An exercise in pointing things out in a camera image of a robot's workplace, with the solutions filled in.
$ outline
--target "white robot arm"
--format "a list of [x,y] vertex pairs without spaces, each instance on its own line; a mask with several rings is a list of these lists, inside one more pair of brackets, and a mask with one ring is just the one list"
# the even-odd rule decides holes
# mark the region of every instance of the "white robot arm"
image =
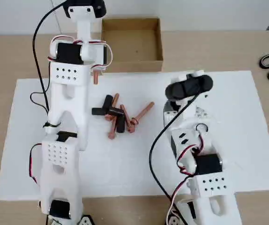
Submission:
[[[103,0],[67,0],[63,7],[77,23],[77,39],[56,36],[50,44],[51,107],[42,141],[40,207],[54,223],[90,225],[89,216],[82,216],[79,151],[87,146],[90,77],[111,63],[103,62],[104,46],[111,49],[90,37],[90,22],[106,14]],[[71,40],[60,40],[63,37]],[[65,112],[71,113],[77,133],[59,130]]]
[[[225,171],[221,149],[210,135],[212,120],[202,108],[202,101],[206,101],[212,86],[212,79],[198,71],[173,80],[166,89],[169,101],[164,108],[165,126],[192,96],[199,95],[167,129],[177,166],[190,177],[187,186],[193,196],[191,201],[180,200],[176,205],[188,225],[240,225],[231,177]],[[173,193],[173,201],[182,184]],[[166,223],[182,225],[177,214],[173,211],[172,214],[167,215]]]

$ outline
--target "white styrofoam sheet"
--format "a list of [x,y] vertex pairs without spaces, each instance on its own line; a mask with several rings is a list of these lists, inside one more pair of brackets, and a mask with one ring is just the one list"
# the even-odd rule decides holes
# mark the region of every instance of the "white styrofoam sheet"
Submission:
[[[111,123],[102,116],[90,118],[89,144],[80,152],[82,193],[85,197],[162,195],[153,180],[148,154],[163,128],[164,90],[172,77],[185,72],[106,74],[90,87],[91,107],[100,107],[106,94],[120,94],[130,116],[145,105],[155,106],[142,118],[135,133],[118,134],[109,140]],[[269,190],[269,133],[250,71],[210,72],[214,87],[207,106],[218,121],[212,132],[222,147],[236,192]],[[0,200],[37,200],[39,188],[28,176],[30,147],[41,142],[46,122],[43,109],[32,104],[29,94],[40,90],[37,79],[17,81],[0,169]],[[43,102],[43,97],[36,100]],[[70,115],[63,127],[75,131]],[[33,151],[33,170],[38,174],[40,147]],[[163,136],[154,150],[153,165],[158,178],[171,193],[184,178],[179,173],[168,139]]]

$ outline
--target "wooden table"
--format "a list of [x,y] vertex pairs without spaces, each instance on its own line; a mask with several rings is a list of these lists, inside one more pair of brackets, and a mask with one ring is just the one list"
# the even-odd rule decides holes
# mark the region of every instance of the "wooden table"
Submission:
[[[49,41],[37,38],[38,58],[47,74]],[[258,58],[269,53],[267,31],[164,32],[164,71],[251,70],[269,127],[269,81]],[[0,161],[7,123],[18,78],[35,78],[31,36],[0,36]],[[267,165],[259,168],[268,170]],[[237,195],[243,224],[269,224],[269,191]],[[162,225],[168,207],[165,197],[115,197],[84,199],[86,213],[97,225]],[[42,225],[44,215],[37,202],[0,202],[0,224]]]

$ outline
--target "screw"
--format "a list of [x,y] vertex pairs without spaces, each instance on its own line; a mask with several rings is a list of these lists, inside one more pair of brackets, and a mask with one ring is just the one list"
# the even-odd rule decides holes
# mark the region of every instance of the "screw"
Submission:
[[108,133],[108,138],[113,140],[116,136],[115,134],[115,130],[116,130],[116,120],[117,120],[117,117],[114,116],[113,120],[112,120],[112,127],[111,127],[111,130],[110,132]]
[[[118,93],[115,94],[115,97],[114,97],[114,99],[113,99],[113,101],[112,101],[112,107],[116,107],[116,104],[117,104],[117,101],[118,101],[119,96],[120,96],[120,95],[119,95]],[[114,116],[112,116],[112,115],[110,115],[110,114],[106,114],[106,115],[105,115],[105,119],[106,119],[107,121],[111,121],[113,118],[114,118]]]
[[137,115],[136,117],[131,118],[130,123],[132,125],[138,125],[139,124],[139,120],[154,106],[154,102],[150,102],[148,106],[146,106],[146,108],[144,108],[139,115]]
[[133,133],[135,131],[135,127],[130,123],[130,119],[129,119],[129,116],[128,116],[128,113],[126,111],[125,106],[124,105],[120,105],[120,109],[122,109],[124,111],[124,115],[125,115],[125,119],[126,119],[126,123],[127,123],[127,130],[130,133]]
[[95,85],[98,84],[98,76],[99,76],[99,71],[93,70],[93,80],[94,80]]

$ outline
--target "open cardboard box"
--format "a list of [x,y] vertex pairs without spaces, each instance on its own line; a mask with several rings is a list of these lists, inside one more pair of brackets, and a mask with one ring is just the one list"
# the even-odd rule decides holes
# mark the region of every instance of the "open cardboard box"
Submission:
[[158,18],[104,19],[102,40],[112,48],[107,72],[158,72],[163,49]]

